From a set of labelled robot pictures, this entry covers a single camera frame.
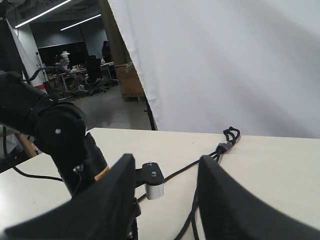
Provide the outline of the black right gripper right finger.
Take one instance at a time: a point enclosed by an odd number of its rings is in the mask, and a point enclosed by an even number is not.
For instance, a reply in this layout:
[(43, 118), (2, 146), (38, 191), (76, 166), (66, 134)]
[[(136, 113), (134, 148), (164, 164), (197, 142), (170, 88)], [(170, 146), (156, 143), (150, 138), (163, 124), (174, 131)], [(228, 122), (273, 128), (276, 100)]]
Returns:
[(202, 156), (199, 160), (198, 204), (207, 240), (320, 238), (319, 230), (258, 199), (209, 156)]

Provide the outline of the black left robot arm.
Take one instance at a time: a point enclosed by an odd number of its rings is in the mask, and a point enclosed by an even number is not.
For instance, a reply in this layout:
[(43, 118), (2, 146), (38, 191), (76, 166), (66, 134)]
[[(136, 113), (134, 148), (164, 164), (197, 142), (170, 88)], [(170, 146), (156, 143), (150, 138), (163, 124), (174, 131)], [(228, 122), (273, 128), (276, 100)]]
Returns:
[(83, 112), (72, 103), (23, 82), (0, 76), (0, 122), (32, 136), (51, 156), (71, 199), (4, 231), (7, 240), (136, 240), (141, 209), (135, 189), (143, 183), (131, 154), (109, 167), (87, 132)]

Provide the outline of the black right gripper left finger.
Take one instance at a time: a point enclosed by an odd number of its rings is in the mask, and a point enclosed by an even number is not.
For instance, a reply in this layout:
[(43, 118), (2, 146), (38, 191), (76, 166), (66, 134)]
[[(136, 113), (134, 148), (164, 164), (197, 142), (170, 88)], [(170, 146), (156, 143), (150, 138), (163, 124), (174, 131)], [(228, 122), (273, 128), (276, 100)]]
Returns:
[(124, 154), (65, 204), (6, 228), (2, 240), (124, 240), (135, 207), (135, 159)]

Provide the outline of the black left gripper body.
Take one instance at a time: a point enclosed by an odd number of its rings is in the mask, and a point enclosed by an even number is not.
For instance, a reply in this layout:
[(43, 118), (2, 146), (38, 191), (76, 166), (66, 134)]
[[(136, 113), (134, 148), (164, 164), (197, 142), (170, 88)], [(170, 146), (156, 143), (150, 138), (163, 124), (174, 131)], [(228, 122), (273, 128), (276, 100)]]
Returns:
[[(134, 187), (138, 188), (147, 184), (147, 180), (150, 178), (150, 168), (142, 167), (135, 170), (135, 182)], [(136, 197), (133, 198), (133, 207), (130, 213), (129, 224), (126, 234), (126, 240), (138, 239), (138, 224), (137, 217), (141, 215), (141, 208), (139, 204), (140, 200)]]

